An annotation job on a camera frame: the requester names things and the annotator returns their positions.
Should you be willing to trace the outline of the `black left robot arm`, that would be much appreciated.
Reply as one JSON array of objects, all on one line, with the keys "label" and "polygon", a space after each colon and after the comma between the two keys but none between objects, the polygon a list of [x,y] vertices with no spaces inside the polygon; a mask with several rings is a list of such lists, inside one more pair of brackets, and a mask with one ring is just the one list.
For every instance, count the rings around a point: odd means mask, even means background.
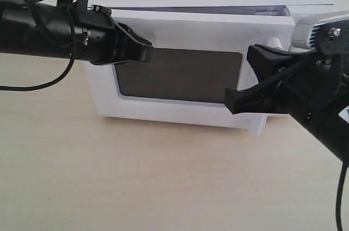
[{"label": "black left robot arm", "polygon": [[[71,15],[77,60],[93,65],[150,61],[152,43],[113,20],[111,9],[99,5],[91,10],[72,8]],[[71,47],[66,6],[36,3],[32,13],[25,0],[1,0],[2,53],[68,59]]]}]

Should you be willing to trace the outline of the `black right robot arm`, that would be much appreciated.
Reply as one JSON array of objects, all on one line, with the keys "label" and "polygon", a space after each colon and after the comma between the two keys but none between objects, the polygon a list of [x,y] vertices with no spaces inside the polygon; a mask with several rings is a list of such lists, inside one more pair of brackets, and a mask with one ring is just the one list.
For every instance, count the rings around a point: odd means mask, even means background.
[{"label": "black right robot arm", "polygon": [[252,45],[247,61],[258,83],[241,91],[227,88],[224,104],[232,114],[289,114],[339,160],[348,151],[348,83],[340,54],[295,53]]}]

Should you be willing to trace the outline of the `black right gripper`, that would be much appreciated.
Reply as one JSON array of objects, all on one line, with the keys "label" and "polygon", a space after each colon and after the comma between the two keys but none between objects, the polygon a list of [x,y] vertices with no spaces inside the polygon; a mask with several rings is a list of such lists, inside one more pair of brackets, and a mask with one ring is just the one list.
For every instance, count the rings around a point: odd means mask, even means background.
[{"label": "black right gripper", "polygon": [[[224,105],[232,114],[289,114],[309,122],[342,96],[342,55],[319,65],[307,55],[264,45],[249,46],[247,60],[257,78],[268,78],[251,88],[225,89]],[[278,80],[286,78],[278,86]]]}]

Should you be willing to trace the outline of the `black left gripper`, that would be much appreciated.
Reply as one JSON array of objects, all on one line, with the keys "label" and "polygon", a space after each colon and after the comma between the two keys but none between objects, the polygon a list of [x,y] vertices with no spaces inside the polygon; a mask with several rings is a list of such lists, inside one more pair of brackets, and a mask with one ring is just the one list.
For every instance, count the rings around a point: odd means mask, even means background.
[{"label": "black left gripper", "polygon": [[111,13],[111,9],[99,5],[93,9],[73,9],[75,58],[94,65],[131,60],[150,62],[153,44],[137,35],[129,26],[115,22]]}]

